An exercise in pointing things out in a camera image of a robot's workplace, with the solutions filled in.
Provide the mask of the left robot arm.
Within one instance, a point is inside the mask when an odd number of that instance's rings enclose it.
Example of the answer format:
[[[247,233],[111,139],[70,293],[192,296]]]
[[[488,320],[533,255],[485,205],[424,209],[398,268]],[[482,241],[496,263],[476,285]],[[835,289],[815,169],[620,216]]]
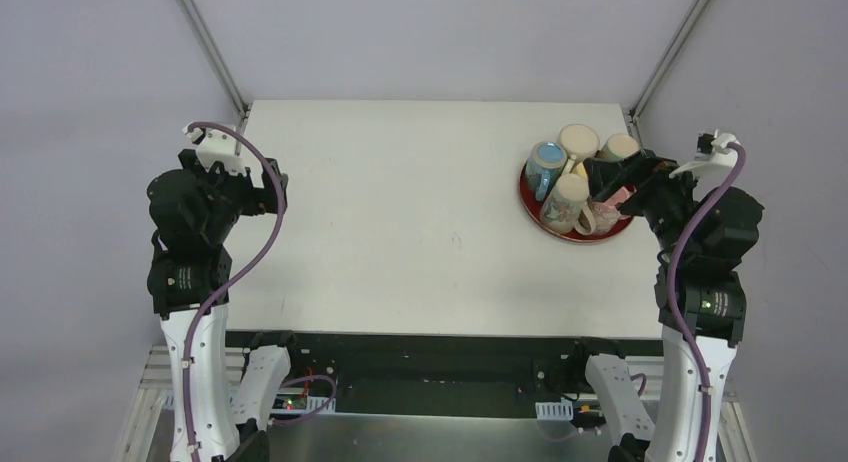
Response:
[[[286,210],[288,177],[265,159],[262,184],[251,171],[204,167],[192,149],[181,166],[146,189],[156,229],[147,289],[160,319],[171,364],[175,402],[173,461],[226,461],[242,436],[229,407],[225,332],[232,259],[224,241],[242,216]]]

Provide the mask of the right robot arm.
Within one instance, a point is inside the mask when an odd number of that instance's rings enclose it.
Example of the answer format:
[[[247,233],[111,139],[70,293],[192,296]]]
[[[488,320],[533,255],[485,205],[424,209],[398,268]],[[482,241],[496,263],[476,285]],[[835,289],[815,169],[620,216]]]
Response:
[[[595,202],[633,188],[620,209],[644,218],[660,245],[655,296],[664,368],[658,414],[648,417],[611,341],[585,340],[569,359],[569,382],[595,393],[611,438],[610,460],[711,461],[747,314],[736,269],[758,241],[763,205],[731,179],[696,201],[694,176],[649,151],[618,162],[592,158],[585,170]]]

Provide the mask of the cream floral mug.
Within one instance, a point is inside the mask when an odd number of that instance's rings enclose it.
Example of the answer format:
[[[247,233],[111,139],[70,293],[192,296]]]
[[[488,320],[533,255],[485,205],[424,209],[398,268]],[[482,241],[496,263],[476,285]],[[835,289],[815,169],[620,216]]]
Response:
[[[576,231],[580,235],[593,235],[597,225],[589,208],[589,196],[585,178],[576,174],[561,176],[543,202],[541,224],[557,234]]]

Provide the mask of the pink mug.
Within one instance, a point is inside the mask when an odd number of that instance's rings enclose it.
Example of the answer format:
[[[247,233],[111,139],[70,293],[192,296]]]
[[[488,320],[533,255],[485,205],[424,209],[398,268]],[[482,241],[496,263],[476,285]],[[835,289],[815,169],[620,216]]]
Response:
[[[627,216],[621,214],[618,206],[632,195],[632,191],[622,187],[605,201],[589,203],[588,207],[595,222],[594,235],[607,234],[620,220],[627,219]]]

